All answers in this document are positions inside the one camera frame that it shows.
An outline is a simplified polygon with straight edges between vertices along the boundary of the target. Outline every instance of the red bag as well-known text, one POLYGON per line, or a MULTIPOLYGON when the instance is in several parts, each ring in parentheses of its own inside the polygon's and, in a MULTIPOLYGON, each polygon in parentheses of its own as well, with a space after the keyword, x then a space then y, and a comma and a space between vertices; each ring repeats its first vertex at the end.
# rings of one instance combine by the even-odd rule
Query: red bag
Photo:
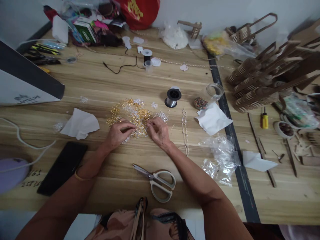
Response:
POLYGON ((147 29, 156 19, 160 0, 116 0, 132 30, 147 29))

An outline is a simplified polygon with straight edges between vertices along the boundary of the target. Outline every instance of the scissor blade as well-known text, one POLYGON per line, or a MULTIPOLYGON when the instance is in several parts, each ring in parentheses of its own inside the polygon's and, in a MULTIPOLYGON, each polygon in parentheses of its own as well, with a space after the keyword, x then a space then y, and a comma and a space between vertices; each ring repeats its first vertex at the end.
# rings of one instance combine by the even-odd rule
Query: scissor blade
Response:
POLYGON ((136 164, 132 164, 132 166, 133 166, 133 168, 134 168, 135 170, 141 172, 141 173, 142 173, 143 175, 145 175, 147 178, 149 178, 148 175, 151 175, 151 176, 152 176, 151 173, 149 173, 147 170, 143 169, 142 167, 139 167, 139 166, 136 165, 136 164))

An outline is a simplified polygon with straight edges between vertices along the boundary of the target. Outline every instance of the scissor handle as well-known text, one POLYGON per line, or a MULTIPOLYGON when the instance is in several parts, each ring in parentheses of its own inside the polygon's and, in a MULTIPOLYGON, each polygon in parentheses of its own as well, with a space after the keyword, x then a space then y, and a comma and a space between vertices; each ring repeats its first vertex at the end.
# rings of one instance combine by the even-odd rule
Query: scissor handle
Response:
POLYGON ((159 182, 162 182, 163 184, 167 185, 168 187, 171 188, 171 190, 174 190, 174 187, 176 186, 176 179, 174 177, 174 175, 169 172, 169 171, 159 171, 153 174, 154 178, 157 179, 159 182), (173 180, 173 183, 168 183, 166 180, 162 179, 161 177, 159 177, 158 175, 161 173, 166 173, 169 174, 173 180))
POLYGON ((170 198, 172 197, 172 191, 169 191, 168 189, 162 187, 160 184, 158 184, 157 182, 150 180, 150 184, 151 184, 151 191, 153 196, 155 197, 155 199, 161 203, 166 203, 170 200, 170 198), (168 194, 168 196, 164 199, 162 198, 158 198, 157 195, 155 194, 154 190, 153 190, 153 186, 156 186, 158 188, 160 188, 162 191, 166 192, 168 194))

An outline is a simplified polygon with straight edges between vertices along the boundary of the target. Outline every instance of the hand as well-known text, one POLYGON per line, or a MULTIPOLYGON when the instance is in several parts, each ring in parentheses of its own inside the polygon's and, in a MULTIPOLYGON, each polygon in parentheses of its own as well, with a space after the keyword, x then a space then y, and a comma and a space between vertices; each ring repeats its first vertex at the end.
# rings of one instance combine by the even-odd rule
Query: hand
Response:
POLYGON ((136 128, 137 127, 128 120, 121 118, 120 122, 111 126, 107 139, 103 143, 104 147, 108 148, 110 151, 119 147, 120 144, 136 130, 136 128))
POLYGON ((152 140, 164 151, 168 150, 172 142, 169 139, 168 126, 161 118, 155 117, 149 119, 147 126, 152 140))

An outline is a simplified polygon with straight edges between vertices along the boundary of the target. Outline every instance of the screwdriver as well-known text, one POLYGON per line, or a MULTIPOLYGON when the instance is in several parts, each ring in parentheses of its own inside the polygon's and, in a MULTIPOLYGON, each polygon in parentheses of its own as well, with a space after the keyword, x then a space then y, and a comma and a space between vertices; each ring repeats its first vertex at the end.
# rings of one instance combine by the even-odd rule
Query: screwdriver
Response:
POLYGON ((262 128, 268 129, 269 128, 269 122, 268 122, 268 115, 266 113, 266 107, 264 107, 264 113, 262 114, 262 128))

